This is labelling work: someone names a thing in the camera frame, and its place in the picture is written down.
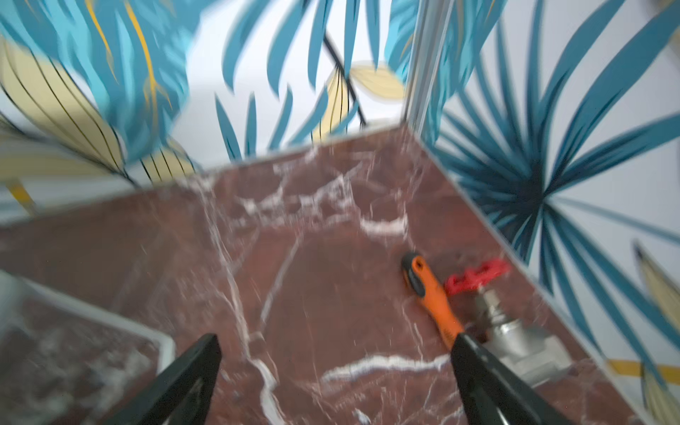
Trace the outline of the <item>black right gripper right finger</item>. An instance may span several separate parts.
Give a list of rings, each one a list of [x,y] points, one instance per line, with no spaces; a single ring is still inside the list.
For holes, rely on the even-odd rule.
[[[571,421],[466,333],[451,363],[469,424],[570,424]]]

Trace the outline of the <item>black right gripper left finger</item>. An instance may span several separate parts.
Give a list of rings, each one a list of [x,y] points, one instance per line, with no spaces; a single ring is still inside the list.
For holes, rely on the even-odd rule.
[[[205,334],[140,391],[108,424],[204,424],[222,359],[216,334]]]

